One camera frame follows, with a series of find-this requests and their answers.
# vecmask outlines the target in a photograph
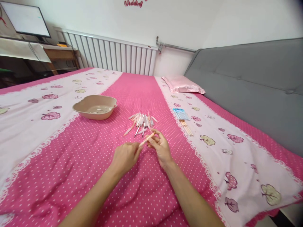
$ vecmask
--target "beige plastic basin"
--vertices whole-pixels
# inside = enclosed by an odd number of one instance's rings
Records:
[[[109,96],[90,95],[73,106],[73,110],[88,119],[104,120],[113,112],[117,100]]]

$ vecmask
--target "radiator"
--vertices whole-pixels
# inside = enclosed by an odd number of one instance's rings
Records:
[[[97,67],[152,76],[157,47],[54,27],[59,41],[79,50],[81,68]]]

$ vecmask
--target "pile of pens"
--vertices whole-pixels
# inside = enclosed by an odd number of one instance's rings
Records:
[[[185,123],[185,120],[190,120],[189,117],[187,116],[187,113],[184,111],[184,109],[177,109],[174,108],[173,109],[177,118],[179,119],[179,121],[181,122],[181,124],[183,125],[183,128],[185,129],[186,133],[189,136],[193,136],[192,131],[189,129],[188,125]]]
[[[148,114],[143,113],[137,113],[133,116],[129,117],[129,120],[133,121],[133,125],[124,133],[124,136],[126,136],[135,126],[137,127],[136,135],[142,133],[142,137],[144,136],[144,132],[147,129],[151,129],[152,126],[154,126],[154,121],[158,122],[153,116],[151,116],[148,112]]]

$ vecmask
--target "gray upholstered headboard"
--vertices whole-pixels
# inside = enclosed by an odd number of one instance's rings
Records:
[[[185,76],[207,98],[303,156],[303,38],[201,49]]]

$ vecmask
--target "satin pillowcase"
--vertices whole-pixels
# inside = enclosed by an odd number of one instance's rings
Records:
[[[167,83],[172,93],[198,92],[200,94],[205,94],[203,88],[201,88],[199,85],[192,82],[185,76],[169,76],[162,77],[162,79]]]

